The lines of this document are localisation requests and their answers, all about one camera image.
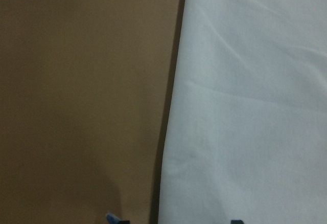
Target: black object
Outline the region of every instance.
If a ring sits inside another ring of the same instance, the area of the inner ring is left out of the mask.
[[[230,224],[244,224],[242,220],[231,220]]]

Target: brown surface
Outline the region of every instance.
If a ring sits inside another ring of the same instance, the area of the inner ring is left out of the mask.
[[[0,0],[1,224],[156,223],[182,2]]]

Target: white fabric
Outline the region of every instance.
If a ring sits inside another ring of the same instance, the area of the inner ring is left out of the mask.
[[[159,224],[327,223],[327,0],[186,0]]]

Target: white cloth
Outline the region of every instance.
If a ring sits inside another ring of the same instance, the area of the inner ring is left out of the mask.
[[[327,223],[327,0],[186,0],[159,224]]]

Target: white sheet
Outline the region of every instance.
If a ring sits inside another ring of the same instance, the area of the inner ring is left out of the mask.
[[[327,0],[186,0],[159,224],[327,223]]]

